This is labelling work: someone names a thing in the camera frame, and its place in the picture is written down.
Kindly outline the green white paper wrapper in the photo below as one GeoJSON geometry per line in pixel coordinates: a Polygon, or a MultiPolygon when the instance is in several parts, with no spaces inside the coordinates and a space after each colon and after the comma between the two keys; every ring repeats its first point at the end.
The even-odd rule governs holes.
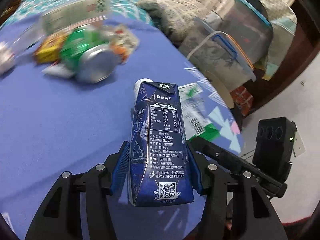
{"type": "Polygon", "coordinates": [[[190,83],[178,88],[186,139],[191,141],[201,137],[213,141],[220,133],[207,117],[202,88],[197,83],[190,83]]]}

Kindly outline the dark blue milk carton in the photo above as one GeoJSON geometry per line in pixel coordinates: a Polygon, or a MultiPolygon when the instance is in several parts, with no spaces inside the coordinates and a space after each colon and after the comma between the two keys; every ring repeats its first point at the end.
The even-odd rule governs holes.
{"type": "Polygon", "coordinates": [[[136,92],[128,187],[136,207],[193,202],[178,86],[143,80],[136,92]]]}

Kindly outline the green aluminium can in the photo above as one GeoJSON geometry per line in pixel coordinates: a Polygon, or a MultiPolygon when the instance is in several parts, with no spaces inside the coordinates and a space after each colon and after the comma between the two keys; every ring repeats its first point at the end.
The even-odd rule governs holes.
{"type": "Polygon", "coordinates": [[[120,64],[120,56],[93,25],[75,28],[60,50],[61,61],[80,83],[98,83],[120,64]]]}

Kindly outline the clear plastic labelled container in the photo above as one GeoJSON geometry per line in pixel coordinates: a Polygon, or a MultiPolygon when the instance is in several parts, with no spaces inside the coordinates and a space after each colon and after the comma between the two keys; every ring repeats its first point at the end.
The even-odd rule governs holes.
{"type": "Polygon", "coordinates": [[[34,44],[42,37],[70,30],[81,24],[105,20],[110,13],[111,0],[71,0],[43,12],[12,44],[34,44]]]}

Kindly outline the beige round trash bin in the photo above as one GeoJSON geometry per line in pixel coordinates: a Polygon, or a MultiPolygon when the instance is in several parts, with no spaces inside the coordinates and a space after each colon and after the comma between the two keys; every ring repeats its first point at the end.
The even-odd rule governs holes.
{"type": "Polygon", "coordinates": [[[219,96],[225,102],[228,108],[234,108],[234,101],[229,93],[229,90],[225,87],[225,85],[211,72],[205,71],[205,77],[211,83],[211,85],[216,89],[219,96]]]}

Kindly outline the orange printed bag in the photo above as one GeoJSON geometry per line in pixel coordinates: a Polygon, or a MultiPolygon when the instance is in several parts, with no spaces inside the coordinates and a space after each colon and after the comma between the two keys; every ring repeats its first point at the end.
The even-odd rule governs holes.
{"type": "Polygon", "coordinates": [[[239,107],[242,116],[246,117],[252,108],[253,96],[244,86],[240,86],[231,92],[234,103],[239,107]]]}

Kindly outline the blue patterned bed cover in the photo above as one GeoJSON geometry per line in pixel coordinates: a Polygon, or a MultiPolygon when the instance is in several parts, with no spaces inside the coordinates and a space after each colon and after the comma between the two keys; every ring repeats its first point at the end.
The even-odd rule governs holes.
{"type": "Polygon", "coordinates": [[[244,146],[219,94],[159,29],[120,15],[106,24],[124,24],[140,40],[106,80],[83,85],[45,75],[33,60],[33,49],[1,77],[1,212],[9,214],[20,238],[62,172],[86,172],[129,140],[133,86],[139,79],[198,83],[205,113],[223,130],[214,142],[234,154],[244,146]]]}

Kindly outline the clear storage box blue lid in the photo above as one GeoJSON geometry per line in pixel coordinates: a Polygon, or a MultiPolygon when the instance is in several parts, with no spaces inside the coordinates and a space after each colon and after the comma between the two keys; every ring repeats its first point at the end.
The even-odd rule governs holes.
{"type": "Polygon", "coordinates": [[[254,68],[237,42],[196,17],[179,51],[204,74],[213,73],[231,92],[247,81],[256,81],[254,68]]]}

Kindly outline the folded grey checked blanket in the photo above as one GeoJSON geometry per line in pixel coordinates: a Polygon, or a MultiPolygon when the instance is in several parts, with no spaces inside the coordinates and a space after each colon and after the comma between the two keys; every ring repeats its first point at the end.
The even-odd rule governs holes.
{"type": "Polygon", "coordinates": [[[194,18],[210,14],[196,0],[139,0],[137,6],[145,10],[154,25],[174,44],[180,44],[194,25],[194,18]]]}

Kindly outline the orange snack wrapper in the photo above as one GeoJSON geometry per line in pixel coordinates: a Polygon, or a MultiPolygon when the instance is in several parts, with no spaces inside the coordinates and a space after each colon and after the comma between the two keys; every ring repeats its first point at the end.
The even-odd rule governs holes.
{"type": "Polygon", "coordinates": [[[66,33],[57,33],[46,37],[34,53],[38,64],[52,63],[60,59],[60,50],[67,38],[66,33]]]}

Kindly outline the crumpled white tissue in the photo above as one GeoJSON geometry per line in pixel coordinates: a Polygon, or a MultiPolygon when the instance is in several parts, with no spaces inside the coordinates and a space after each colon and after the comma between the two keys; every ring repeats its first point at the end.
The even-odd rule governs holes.
{"type": "Polygon", "coordinates": [[[0,43],[0,75],[11,70],[15,65],[14,54],[5,42],[0,43]]]}

